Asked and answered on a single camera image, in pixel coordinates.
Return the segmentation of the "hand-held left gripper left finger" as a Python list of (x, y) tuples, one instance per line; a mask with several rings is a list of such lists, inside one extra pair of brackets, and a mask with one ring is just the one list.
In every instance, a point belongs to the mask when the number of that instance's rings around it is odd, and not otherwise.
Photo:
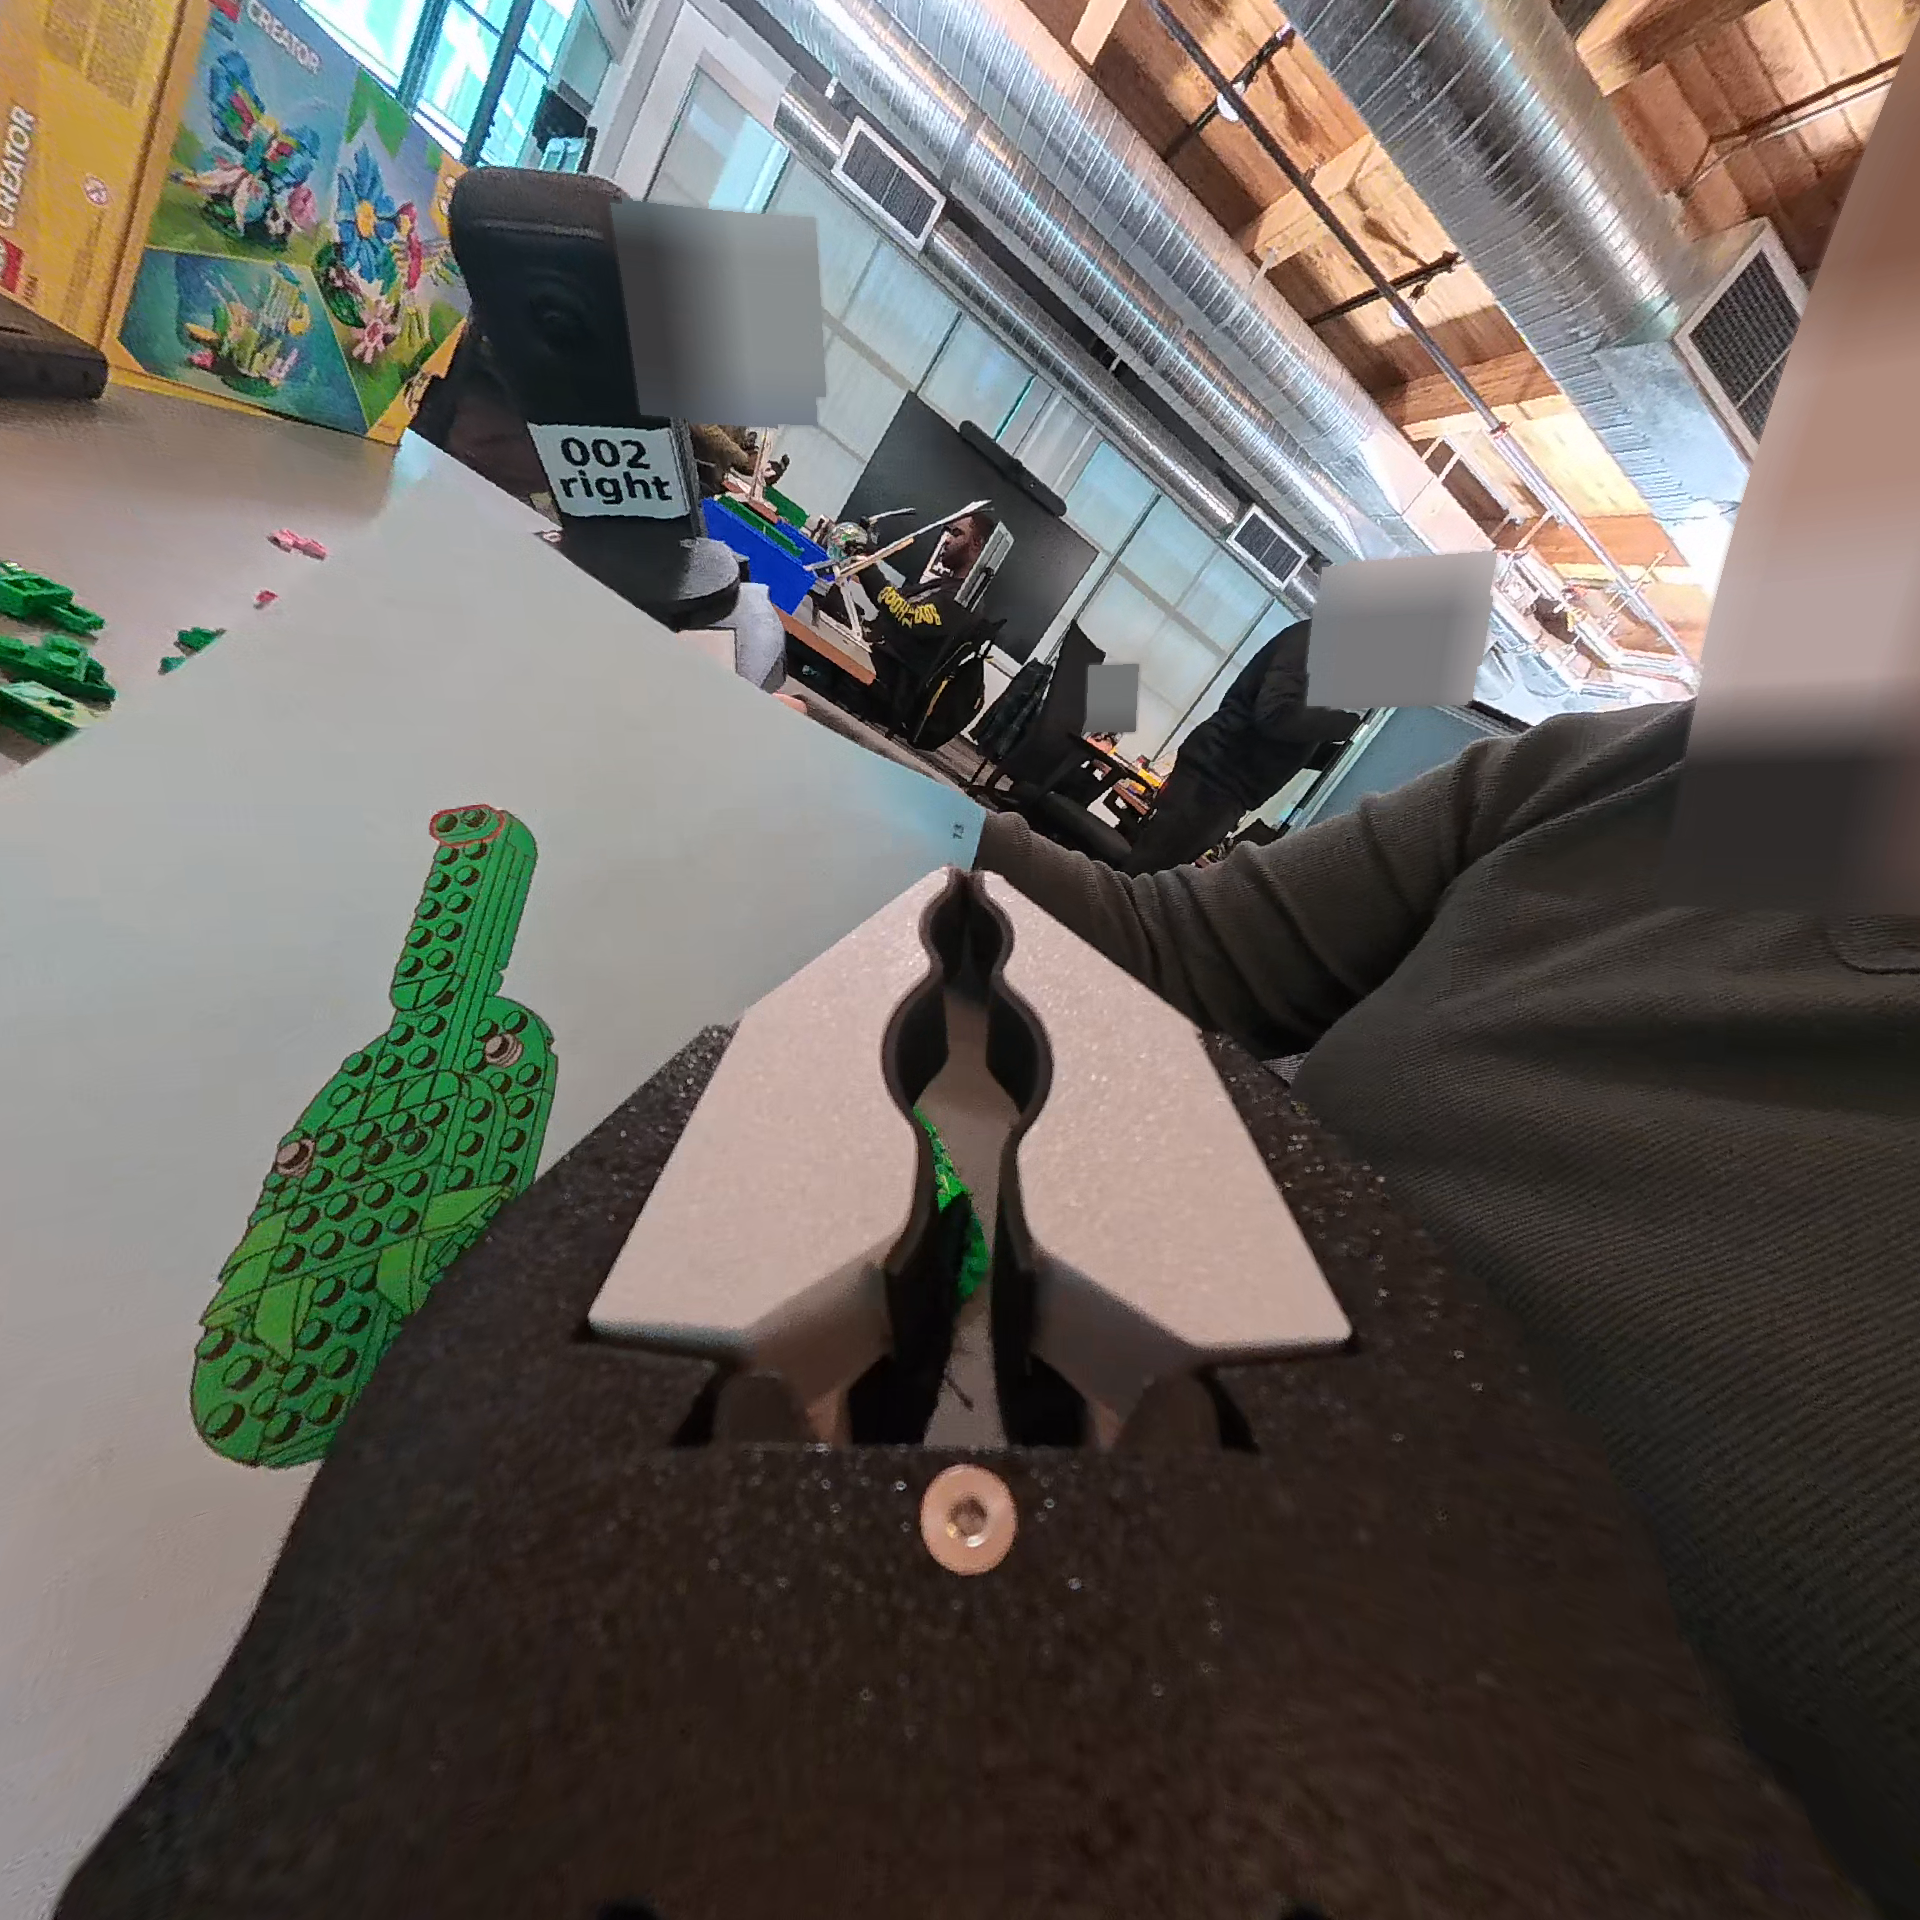
[(847, 1393), (902, 1354), (894, 1297), (937, 1208), (915, 1116), (947, 1064), (937, 871), (758, 996), (739, 1019), (590, 1330), (773, 1376), (809, 1442), (853, 1436)]

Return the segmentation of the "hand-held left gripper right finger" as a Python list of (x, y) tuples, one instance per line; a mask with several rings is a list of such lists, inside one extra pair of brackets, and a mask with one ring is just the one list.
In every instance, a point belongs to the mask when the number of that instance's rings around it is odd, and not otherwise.
[(969, 881), (999, 1161), (991, 1360), (1019, 1449), (1085, 1445), (1163, 1384), (1353, 1339), (1197, 1028), (1024, 899)]

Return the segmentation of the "green brick leaf build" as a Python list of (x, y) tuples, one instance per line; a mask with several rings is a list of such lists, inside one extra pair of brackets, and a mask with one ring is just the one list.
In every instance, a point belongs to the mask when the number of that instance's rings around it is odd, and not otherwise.
[(932, 1164), (932, 1226), (940, 1241), (940, 1269), (951, 1280), (953, 1307), (967, 1307), (991, 1273), (991, 1249), (980, 1226), (973, 1194), (931, 1116), (921, 1107), (915, 1121), (927, 1141)]

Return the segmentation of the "white instruction booklet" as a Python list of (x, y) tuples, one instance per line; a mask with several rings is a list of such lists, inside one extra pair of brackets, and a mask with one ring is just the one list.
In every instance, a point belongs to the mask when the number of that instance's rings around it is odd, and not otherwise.
[(659, 633), (463, 481), (294, 565), (5, 779), (5, 1916), (45, 1916), (224, 1667), (312, 1469), (189, 1431), (272, 1143), (382, 1026), (430, 810), (536, 840), (507, 989), (560, 1044), (541, 1164), (947, 857), (975, 813)]

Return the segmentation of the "blue plastic bin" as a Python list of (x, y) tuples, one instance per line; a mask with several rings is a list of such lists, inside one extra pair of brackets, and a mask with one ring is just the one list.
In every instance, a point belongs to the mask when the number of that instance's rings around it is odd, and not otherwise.
[(767, 589), (774, 608), (787, 616), (801, 612), (820, 584), (816, 568), (827, 562), (827, 553), (816, 541), (729, 497), (707, 497), (702, 515), (709, 539), (726, 544), (744, 562), (750, 581)]

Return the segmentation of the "large black screen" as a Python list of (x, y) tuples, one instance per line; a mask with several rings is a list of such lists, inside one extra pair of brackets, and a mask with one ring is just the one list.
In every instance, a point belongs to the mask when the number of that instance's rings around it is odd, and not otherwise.
[(943, 537), (937, 520), (975, 504), (991, 523), (977, 565), (958, 573), (973, 610), (999, 621), (997, 650), (1027, 660), (1087, 577), (1095, 547), (1070, 529), (1064, 500), (975, 424), (948, 424), (918, 396), (905, 396), (857, 477), (843, 520), (891, 513), (878, 533), (888, 544), (918, 533), (881, 568), (902, 592), (917, 592)]

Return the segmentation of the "black office chair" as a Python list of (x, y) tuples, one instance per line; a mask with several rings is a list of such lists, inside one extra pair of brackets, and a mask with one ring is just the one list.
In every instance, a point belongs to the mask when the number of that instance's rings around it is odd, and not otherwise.
[(972, 727), (977, 768), (967, 791), (988, 797), (999, 781), (1038, 787), (1062, 756), (1083, 744), (1087, 669), (1105, 660), (1076, 621), (1046, 658), (1031, 657)]

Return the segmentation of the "colourful toy box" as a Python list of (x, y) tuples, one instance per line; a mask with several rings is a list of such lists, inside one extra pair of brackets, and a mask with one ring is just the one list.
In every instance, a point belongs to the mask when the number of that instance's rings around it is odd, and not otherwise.
[(3, 4), (3, 290), (113, 381), (401, 440), (463, 167), (289, 3)]

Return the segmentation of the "cluster of small green bricks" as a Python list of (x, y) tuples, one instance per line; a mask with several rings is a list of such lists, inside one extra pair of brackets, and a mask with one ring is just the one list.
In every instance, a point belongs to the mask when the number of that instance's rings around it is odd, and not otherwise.
[(53, 747), (99, 724), (118, 687), (96, 657), (105, 616), (70, 585), (3, 560), (3, 731)]

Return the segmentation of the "black rectangular device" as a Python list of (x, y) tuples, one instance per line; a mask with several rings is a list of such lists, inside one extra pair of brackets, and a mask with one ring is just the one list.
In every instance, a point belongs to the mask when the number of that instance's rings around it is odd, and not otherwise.
[(99, 401), (108, 388), (101, 348), (55, 324), (30, 307), (0, 298), (3, 401)]

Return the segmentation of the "white ceiling vent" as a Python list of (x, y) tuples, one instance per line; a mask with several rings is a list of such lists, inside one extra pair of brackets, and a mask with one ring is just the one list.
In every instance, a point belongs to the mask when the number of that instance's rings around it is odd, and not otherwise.
[(1694, 295), (1672, 343), (1745, 460), (1759, 451), (1807, 281), (1769, 220), (1755, 217), (1694, 242)]

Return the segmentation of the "silver air duct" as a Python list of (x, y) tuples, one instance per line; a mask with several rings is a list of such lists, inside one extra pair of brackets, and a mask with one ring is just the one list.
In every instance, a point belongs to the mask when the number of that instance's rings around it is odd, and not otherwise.
[(1297, 4), (1293, 25), (1620, 466), (1751, 464), (1672, 343), (1694, 237), (1544, 3)]
[(1448, 505), (1403, 435), (1024, 4), (836, 4), (836, 16), (836, 71), (851, 81), (863, 63), (854, 92), (878, 106), (891, 89), (894, 117), (953, 163), (975, 210), (1014, 185), (1048, 199), (1048, 220), (1085, 227), (1177, 308), (1191, 353), (1208, 348), (1243, 377), (1358, 513), (1403, 539), (1451, 539)]
[(1256, 513), (1293, 547), (1303, 562), (1278, 585), (1297, 585), (1333, 560), (1333, 549), (1307, 533), (1307, 522), (1278, 497), (1245, 482), (1197, 431), (1145, 386), (1127, 384), (1105, 359), (1085, 348), (1027, 283), (982, 248), (943, 208), (918, 250), (921, 268), (940, 281), (1000, 346), (1044, 375), (1097, 433), (1149, 482), (1216, 537), (1236, 541), (1235, 529)]

